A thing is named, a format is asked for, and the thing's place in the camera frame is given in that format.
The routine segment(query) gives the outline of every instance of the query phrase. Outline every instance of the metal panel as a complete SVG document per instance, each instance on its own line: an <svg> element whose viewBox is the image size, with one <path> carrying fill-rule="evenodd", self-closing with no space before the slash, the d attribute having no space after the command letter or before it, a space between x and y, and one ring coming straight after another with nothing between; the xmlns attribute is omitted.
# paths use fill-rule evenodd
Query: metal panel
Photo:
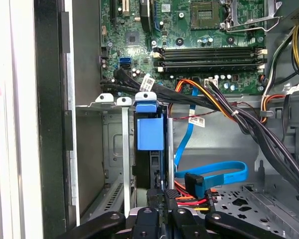
<svg viewBox="0 0 299 239"><path fill-rule="evenodd" d="M59 49L59 1L35 0L36 69L44 236L66 231L63 151L64 59Z"/></svg>
<svg viewBox="0 0 299 239"><path fill-rule="evenodd" d="M104 186L102 115L77 117L78 178L82 215Z"/></svg>
<svg viewBox="0 0 299 239"><path fill-rule="evenodd" d="M99 0L73 0L76 105L88 105L101 93L101 9Z"/></svg>

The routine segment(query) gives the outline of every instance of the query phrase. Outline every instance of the pcie slot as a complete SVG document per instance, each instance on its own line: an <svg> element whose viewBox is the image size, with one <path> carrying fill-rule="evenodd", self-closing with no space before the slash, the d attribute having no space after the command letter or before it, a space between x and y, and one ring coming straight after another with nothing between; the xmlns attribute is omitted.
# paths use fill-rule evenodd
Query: pcie slot
<svg viewBox="0 0 299 239"><path fill-rule="evenodd" d="M130 15L130 0L123 0L123 16L129 16Z"/></svg>
<svg viewBox="0 0 299 239"><path fill-rule="evenodd" d="M111 23L116 27L117 23L117 0L110 0L110 18Z"/></svg>

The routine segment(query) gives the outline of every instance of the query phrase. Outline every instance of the connector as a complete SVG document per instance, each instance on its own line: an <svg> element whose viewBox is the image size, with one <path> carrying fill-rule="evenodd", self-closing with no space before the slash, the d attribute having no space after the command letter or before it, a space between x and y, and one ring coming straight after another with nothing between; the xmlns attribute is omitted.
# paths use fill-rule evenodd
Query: connector
<svg viewBox="0 0 299 239"><path fill-rule="evenodd" d="M130 15L130 0L123 0L123 16Z"/></svg>
<svg viewBox="0 0 299 239"><path fill-rule="evenodd" d="M109 58L110 48L108 46L101 47L101 59L107 60Z"/></svg>
<svg viewBox="0 0 299 239"><path fill-rule="evenodd" d="M124 69L130 69L132 66L132 58L131 57L121 57L120 58L120 67Z"/></svg>

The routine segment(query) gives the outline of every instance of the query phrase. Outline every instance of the capacitor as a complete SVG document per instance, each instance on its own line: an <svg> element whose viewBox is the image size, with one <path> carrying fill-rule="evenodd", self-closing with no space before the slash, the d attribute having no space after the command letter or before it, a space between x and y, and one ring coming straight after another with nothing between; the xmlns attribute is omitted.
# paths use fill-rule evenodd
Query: capacitor
<svg viewBox="0 0 299 239"><path fill-rule="evenodd" d="M208 39L206 38L206 37L204 37L203 39L201 39L202 40L202 44L207 44L207 42L208 42Z"/></svg>
<svg viewBox="0 0 299 239"><path fill-rule="evenodd" d="M213 39L212 37L209 37L209 38L208 38L208 44L213 43L213 41L214 41L214 39Z"/></svg>
<svg viewBox="0 0 299 239"><path fill-rule="evenodd" d="M225 83L224 84L224 89L228 89L229 88L229 84L228 83Z"/></svg>

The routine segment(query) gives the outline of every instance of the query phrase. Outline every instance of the red wire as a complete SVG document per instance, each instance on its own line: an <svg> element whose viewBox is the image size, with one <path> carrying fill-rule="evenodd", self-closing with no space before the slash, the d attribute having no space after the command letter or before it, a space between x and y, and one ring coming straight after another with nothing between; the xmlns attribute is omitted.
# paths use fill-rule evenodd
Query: red wire
<svg viewBox="0 0 299 239"><path fill-rule="evenodd" d="M185 196L187 196L187 197L191 196L191 195L189 195L188 193L186 193L185 191L183 191L183 190L181 190L180 188L178 188L177 186L176 186L176 189L177 189L177 191L180 192L180 194L183 194L183 195L185 195Z"/></svg>
<svg viewBox="0 0 299 239"><path fill-rule="evenodd" d="M207 202L207 200L206 200L206 199L202 199L202 200L200 200L200 201L198 201L198 202L177 203L177 204L178 204L178 205L195 206L195 205L197 205L197 204L202 204L202 203L205 203L205 202Z"/></svg>

